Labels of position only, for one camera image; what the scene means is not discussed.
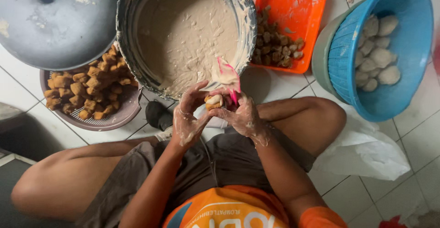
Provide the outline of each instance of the blue basket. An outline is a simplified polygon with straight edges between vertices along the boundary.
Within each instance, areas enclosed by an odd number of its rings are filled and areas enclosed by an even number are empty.
[[[389,50],[397,54],[401,78],[395,85],[379,85],[373,92],[356,89],[354,60],[359,35],[371,14],[394,14],[399,25],[389,36]],[[328,69],[336,92],[366,120],[380,122],[409,106],[425,73],[433,34],[431,0],[366,0],[338,28],[330,46]]]

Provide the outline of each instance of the hand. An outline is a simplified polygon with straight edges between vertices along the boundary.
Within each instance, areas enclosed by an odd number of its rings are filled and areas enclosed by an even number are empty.
[[[209,113],[205,113],[200,119],[193,116],[194,111],[205,103],[204,99],[209,95],[208,91],[200,91],[207,85],[208,80],[205,80],[189,87],[182,95],[179,105],[174,108],[171,142],[180,145],[185,151],[200,138],[201,132],[212,118]]]
[[[210,95],[226,94],[225,90],[214,90]],[[267,146],[269,130],[260,119],[252,98],[244,93],[238,94],[239,107],[235,112],[224,108],[214,108],[208,112],[210,116],[226,120],[241,135],[251,138],[255,143]]]

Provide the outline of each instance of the shoe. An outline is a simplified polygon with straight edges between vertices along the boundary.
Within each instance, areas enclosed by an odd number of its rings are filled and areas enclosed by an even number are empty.
[[[158,101],[148,102],[145,116],[148,124],[161,131],[173,125],[173,115]]]

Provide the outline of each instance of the person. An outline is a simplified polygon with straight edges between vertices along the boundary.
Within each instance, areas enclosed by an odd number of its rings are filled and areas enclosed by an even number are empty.
[[[256,106],[242,93],[235,109],[196,119],[206,96],[228,95],[201,91],[207,84],[189,88],[173,116],[157,101],[148,104],[147,121],[172,130],[170,141],[153,136],[57,152],[23,174],[13,204],[94,228],[346,227],[306,174],[344,128],[344,110],[318,97]],[[202,143],[212,117],[229,126]]]

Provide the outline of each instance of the orange plastic tray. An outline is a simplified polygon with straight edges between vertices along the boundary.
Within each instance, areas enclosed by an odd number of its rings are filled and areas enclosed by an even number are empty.
[[[278,32],[289,36],[293,40],[302,37],[305,41],[304,56],[293,60],[291,68],[275,66],[250,65],[277,71],[291,73],[305,73],[311,59],[313,47],[318,36],[319,25],[326,0],[256,0],[257,12],[266,6],[271,6],[268,23],[278,22]]]

